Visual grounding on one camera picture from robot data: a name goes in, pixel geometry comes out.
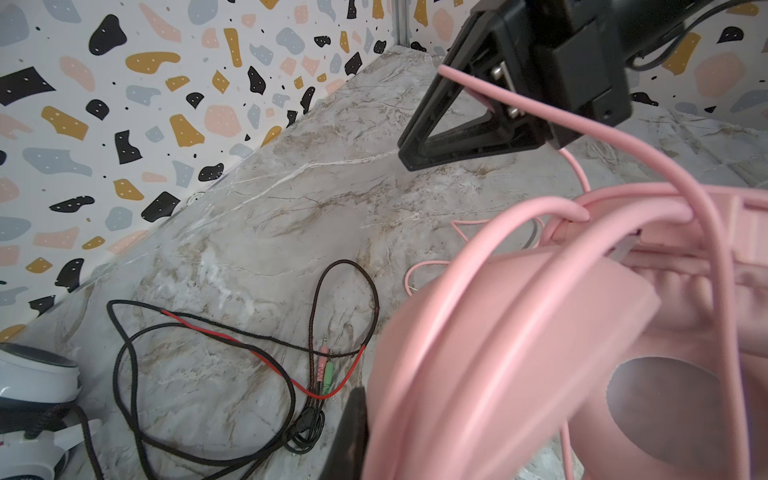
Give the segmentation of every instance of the pink cable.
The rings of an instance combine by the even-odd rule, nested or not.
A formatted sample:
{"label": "pink cable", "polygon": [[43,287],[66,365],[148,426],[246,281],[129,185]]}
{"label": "pink cable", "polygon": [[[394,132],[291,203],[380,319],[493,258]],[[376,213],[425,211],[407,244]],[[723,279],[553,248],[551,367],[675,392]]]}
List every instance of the pink cable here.
{"label": "pink cable", "polygon": [[[730,187],[720,187],[718,185],[707,185],[707,192],[710,194],[730,194]],[[642,182],[637,184],[614,185],[613,187],[603,187],[599,190],[593,190],[588,194],[576,197],[574,202],[579,205],[588,205],[606,198],[615,197],[669,197],[679,195],[672,184],[666,182]],[[768,209],[768,191],[752,190],[750,196],[744,199],[745,204],[751,207]],[[544,227],[541,233],[540,245],[546,247],[551,243],[552,235],[561,223],[561,219],[552,217]]]}
{"label": "pink cable", "polygon": [[587,174],[584,173],[584,169],[581,168],[581,164],[578,163],[576,158],[565,149],[565,147],[558,150],[558,153],[565,157],[565,160],[568,161],[568,163],[571,165],[571,168],[574,169],[574,173],[576,174],[576,177],[578,177],[578,182],[581,184],[581,189],[584,191],[584,193],[587,193],[589,191],[592,191],[592,188],[589,186],[589,180],[587,179]]}
{"label": "pink cable", "polygon": [[567,421],[560,425],[560,446],[563,451],[563,472],[565,473],[565,480],[574,480],[574,457],[571,452],[571,434],[568,432]]}
{"label": "pink cable", "polygon": [[[533,114],[540,118],[544,118],[545,120],[555,122],[556,124],[581,132],[582,134],[591,135],[598,140],[605,141],[614,147],[626,151],[646,166],[664,176],[664,178],[673,184],[680,194],[685,197],[702,226],[704,231],[703,238],[704,241],[707,242],[707,249],[711,256],[710,262],[713,267],[713,302],[716,313],[715,317],[717,319],[717,338],[720,347],[720,372],[722,375],[721,385],[723,388],[723,403],[726,413],[728,437],[730,440],[730,469],[735,479],[749,480],[750,444],[747,436],[746,409],[741,384],[737,343],[733,259],[725,226],[720,218],[720,213],[707,192],[693,176],[685,171],[680,165],[672,161],[667,155],[629,134],[625,134],[622,131],[592,121],[588,118],[583,118],[576,114],[523,97],[509,90],[505,90],[504,88],[474,78],[471,75],[455,70],[454,68],[450,68],[447,65],[440,65],[438,67],[438,73],[445,78],[462,84],[467,88],[471,88],[478,94],[494,98],[513,107],[520,108],[528,114]],[[452,310],[455,305],[455,301],[452,298],[453,294],[455,294],[455,291],[451,291],[448,297],[435,299],[435,301],[446,302],[446,304],[450,305],[450,310]],[[439,315],[440,317],[443,317],[445,311],[439,311]]]}
{"label": "pink cable", "polygon": [[[543,232],[545,227],[544,222],[539,217],[535,217],[534,220],[536,221],[536,223],[538,223],[539,227],[541,228],[539,231]],[[464,232],[462,232],[460,228],[458,228],[458,226],[459,225],[480,225],[487,222],[488,220],[451,220],[451,227],[453,227],[453,230],[456,230],[458,232],[458,235],[462,239],[464,239],[465,242],[469,242],[469,238],[467,238],[467,236],[464,234]],[[537,245],[538,245],[538,242],[536,242],[536,244],[533,245],[533,248],[536,248]],[[413,274],[413,272],[416,271],[416,269],[426,265],[448,265],[450,263],[451,262],[449,260],[426,260],[423,262],[418,262],[416,265],[409,268],[408,271],[406,272],[406,278],[403,281],[403,283],[406,286],[406,293],[408,293],[408,296],[413,296],[413,290],[418,290],[415,287],[411,287],[409,282],[411,275]]]}
{"label": "pink cable", "polygon": [[409,268],[408,271],[406,272],[406,280],[405,280],[406,293],[408,293],[408,296],[413,296],[413,292],[412,292],[410,284],[408,283],[408,280],[411,278],[411,273],[413,273],[417,268],[419,268],[420,266],[425,266],[425,265],[448,265],[450,263],[451,262],[449,262],[447,260],[426,260],[426,261],[423,261],[423,262],[418,262],[416,265],[414,265],[411,268]]}

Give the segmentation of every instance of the metal screw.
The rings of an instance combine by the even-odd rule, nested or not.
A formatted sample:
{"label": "metal screw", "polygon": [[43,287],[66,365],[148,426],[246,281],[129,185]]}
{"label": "metal screw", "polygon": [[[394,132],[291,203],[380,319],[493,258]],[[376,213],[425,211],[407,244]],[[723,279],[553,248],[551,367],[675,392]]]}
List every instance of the metal screw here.
{"label": "metal screw", "polygon": [[500,79],[502,75],[504,75],[504,71],[500,65],[496,65],[491,69],[491,77],[493,77],[494,80]]}

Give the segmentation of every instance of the headphone ear cushion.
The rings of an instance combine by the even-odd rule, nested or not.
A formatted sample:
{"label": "headphone ear cushion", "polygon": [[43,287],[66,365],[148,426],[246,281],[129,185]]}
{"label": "headphone ear cushion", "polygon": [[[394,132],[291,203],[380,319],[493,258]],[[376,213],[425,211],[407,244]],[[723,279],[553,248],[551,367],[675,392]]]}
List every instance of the headphone ear cushion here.
{"label": "headphone ear cushion", "polygon": [[[387,394],[387,384],[398,375],[399,349],[421,320],[420,306],[432,284],[401,307],[382,332],[368,385],[369,424],[391,434],[392,448],[368,451],[369,457],[387,455],[388,461],[399,464],[403,478],[434,478],[424,465],[437,455],[433,446],[435,438],[445,434],[446,419],[471,421],[456,409],[454,398],[468,395],[466,383],[482,361],[486,344],[496,339],[496,327],[507,322],[510,305],[559,249],[524,250],[488,260],[419,366],[397,419],[383,425],[376,422],[376,409]],[[472,435],[479,440],[462,449],[462,455],[469,457],[468,468],[482,472],[479,478],[514,476],[640,335],[659,304],[646,280],[600,258],[534,340],[519,369],[500,387],[503,400],[493,415],[495,421],[468,424],[468,429],[482,429],[481,435]],[[480,402],[482,392],[477,395]]]}
{"label": "headphone ear cushion", "polygon": [[[663,253],[630,252],[621,261],[654,285],[661,308],[649,328],[700,335],[714,322],[710,261]],[[768,358],[768,266],[735,263],[739,348]]]}

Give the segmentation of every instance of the black plastic part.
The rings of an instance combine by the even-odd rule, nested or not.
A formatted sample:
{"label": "black plastic part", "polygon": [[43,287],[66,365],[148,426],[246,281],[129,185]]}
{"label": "black plastic part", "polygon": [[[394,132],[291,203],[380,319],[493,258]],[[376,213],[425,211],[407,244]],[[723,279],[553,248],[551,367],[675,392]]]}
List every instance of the black plastic part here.
{"label": "black plastic part", "polygon": [[[30,415],[37,415],[41,412],[50,410],[56,405],[58,404],[46,403],[46,402],[29,402],[27,400],[17,400],[17,399],[9,399],[7,397],[0,397],[0,425],[6,425],[8,423],[7,415],[10,415],[11,417],[14,417],[14,418],[21,415],[23,412],[29,413]],[[15,431],[15,430],[3,430],[2,428],[4,427],[0,427],[0,435],[2,435],[3,433]]]}
{"label": "black plastic part", "polygon": [[573,111],[611,88],[596,22],[557,47],[536,46],[536,63],[550,104]]}
{"label": "black plastic part", "polygon": [[632,58],[639,51],[648,51],[659,37],[672,31],[711,1],[612,0],[611,7],[616,16],[624,60]]}
{"label": "black plastic part", "polygon": [[336,437],[319,480],[359,480],[368,446],[368,409],[366,391],[357,387],[341,415]]}
{"label": "black plastic part", "polygon": [[[530,25],[523,0],[479,2],[459,32],[445,64],[503,86],[503,79],[491,79],[489,72],[505,61],[518,93],[539,98],[540,93],[534,90],[540,84],[534,80],[538,73],[530,56]],[[530,115],[512,119],[506,105],[492,99],[492,109],[484,116],[430,137],[462,89],[442,77],[432,81],[398,140],[400,160],[409,170],[533,150],[544,144],[548,134],[546,122]]]}
{"label": "black plastic part", "polygon": [[69,369],[78,366],[77,363],[68,358],[46,350],[36,349],[33,346],[19,345],[17,343],[0,343],[0,350],[23,359],[44,363],[46,365],[62,366]]}
{"label": "black plastic part", "polygon": [[[625,61],[679,31],[709,0],[481,0],[445,65],[490,78],[505,63],[515,91],[614,126],[632,113]],[[530,114],[512,117],[489,99],[483,117],[430,137],[463,87],[436,77],[398,141],[409,170],[516,151],[581,135]]]}
{"label": "black plastic part", "polygon": [[685,24],[678,23],[666,34],[661,35],[659,38],[657,38],[656,41],[654,41],[654,43],[640,50],[637,53],[637,56],[642,58],[646,55],[652,54],[659,48],[665,46],[667,43],[673,41],[675,38],[681,36],[684,32],[685,32]]}

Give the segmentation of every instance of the marble desk surface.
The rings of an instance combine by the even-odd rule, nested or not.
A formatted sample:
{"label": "marble desk surface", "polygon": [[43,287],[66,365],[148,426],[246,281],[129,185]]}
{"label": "marble desk surface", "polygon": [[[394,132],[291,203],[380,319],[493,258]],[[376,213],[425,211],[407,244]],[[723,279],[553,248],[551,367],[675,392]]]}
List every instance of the marble desk surface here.
{"label": "marble desk surface", "polygon": [[[355,260],[371,274],[384,324],[407,298],[402,279],[411,265],[451,259],[461,249],[451,219],[488,218],[531,197],[580,193],[570,167],[550,147],[408,172],[397,158],[396,142],[438,64],[437,58],[405,48],[385,53],[18,338],[80,364],[79,402],[90,417],[104,420],[95,445],[107,478],[144,477],[112,398],[121,339],[107,317],[108,300],[199,313],[304,345],[315,283],[334,260]],[[621,129],[659,147],[699,179],[766,186],[767,133],[633,105],[634,116]],[[462,95],[446,121],[462,123],[481,112]],[[655,178],[600,141],[582,138],[571,151],[594,187]],[[513,233],[502,249],[521,247],[531,228]],[[422,285],[439,272],[425,268],[414,282]],[[116,311],[129,334],[165,321],[135,307]],[[337,267],[320,294],[316,345],[327,335],[335,351],[356,347],[370,313],[365,281],[352,267]],[[326,403],[326,427],[315,449],[303,456],[280,450],[253,478],[318,478],[350,388],[366,383],[376,342],[374,336],[349,386]],[[293,378],[306,378],[305,355],[258,345]],[[286,414],[283,380],[244,351],[185,329],[147,334],[137,341],[137,351],[142,426],[188,452],[245,455],[259,448]],[[345,372],[350,363],[340,362],[339,370]],[[297,403],[300,408],[300,394]],[[155,472],[164,478],[199,478],[216,470],[149,450]],[[559,455],[555,439],[518,477],[562,478]],[[63,478],[93,478],[82,449]]]}

